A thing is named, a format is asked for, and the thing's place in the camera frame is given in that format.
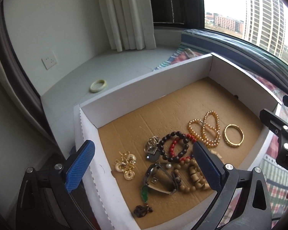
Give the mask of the gold chain flower earrings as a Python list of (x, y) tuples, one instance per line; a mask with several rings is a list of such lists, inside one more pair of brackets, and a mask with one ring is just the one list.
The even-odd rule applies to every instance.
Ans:
[(120, 153), (120, 155), (121, 158), (115, 160), (115, 170), (123, 173), (125, 180), (131, 181), (135, 177), (134, 168), (137, 158), (129, 151)]

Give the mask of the black square pendant pearl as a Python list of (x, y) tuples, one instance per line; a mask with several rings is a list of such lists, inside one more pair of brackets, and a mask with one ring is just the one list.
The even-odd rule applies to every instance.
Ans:
[[(155, 150), (149, 149), (148, 151), (146, 151), (146, 160), (151, 163), (159, 163), (160, 157), (161, 157), (161, 153), (160, 153), (160, 150), (158, 149), (155, 149)], [(172, 164), (169, 162), (165, 162), (163, 163), (163, 165), (165, 166), (166, 169), (172, 168)]]

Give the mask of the silver crystal brooch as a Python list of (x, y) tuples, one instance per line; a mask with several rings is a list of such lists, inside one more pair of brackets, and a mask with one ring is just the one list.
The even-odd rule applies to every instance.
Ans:
[(145, 153), (154, 155), (158, 149), (159, 142), (160, 138), (158, 136), (153, 136), (150, 138), (144, 145)]

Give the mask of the white cardboard box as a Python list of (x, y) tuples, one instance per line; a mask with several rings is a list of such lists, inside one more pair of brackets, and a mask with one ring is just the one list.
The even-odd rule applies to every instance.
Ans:
[[(248, 72), (214, 53), (145, 74), (75, 106), (76, 146), (86, 140), (95, 145), (83, 183), (101, 229), (191, 229), (215, 192), (199, 188), (199, 176), (187, 167), (182, 167), (181, 177), (192, 182), (194, 192), (178, 189), (167, 195), (143, 186), (153, 164), (146, 160), (145, 143), (160, 138), (163, 165), (172, 161), (172, 154), (191, 153), (188, 128), (201, 135), (203, 122), (206, 140), (223, 160), (251, 170), (271, 141), (259, 120), (262, 109), (278, 113), (281, 101)], [(228, 124), (242, 129), (240, 147), (224, 142)], [(127, 151), (137, 158), (131, 181), (115, 170), (115, 160)]]

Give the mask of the pale jade bangle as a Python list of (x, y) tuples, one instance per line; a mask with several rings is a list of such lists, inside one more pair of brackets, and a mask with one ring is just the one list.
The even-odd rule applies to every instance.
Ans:
[(106, 80), (96, 80), (90, 85), (89, 91), (91, 93), (98, 93), (104, 90), (106, 87), (107, 87)]

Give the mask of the dark curtain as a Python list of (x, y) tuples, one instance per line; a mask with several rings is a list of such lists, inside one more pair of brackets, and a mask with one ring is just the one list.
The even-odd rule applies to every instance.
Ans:
[(204, 0), (150, 0), (153, 24), (158, 27), (204, 28)]

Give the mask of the white curtain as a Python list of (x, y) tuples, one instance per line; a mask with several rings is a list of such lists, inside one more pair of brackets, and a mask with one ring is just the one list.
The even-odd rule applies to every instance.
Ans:
[(155, 49), (151, 0), (99, 0), (111, 49)]

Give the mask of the white wall socket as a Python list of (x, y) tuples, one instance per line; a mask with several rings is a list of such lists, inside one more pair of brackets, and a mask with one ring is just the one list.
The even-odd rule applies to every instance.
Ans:
[(48, 70), (58, 63), (53, 51), (48, 50), (44, 52), (41, 58), (45, 68)]

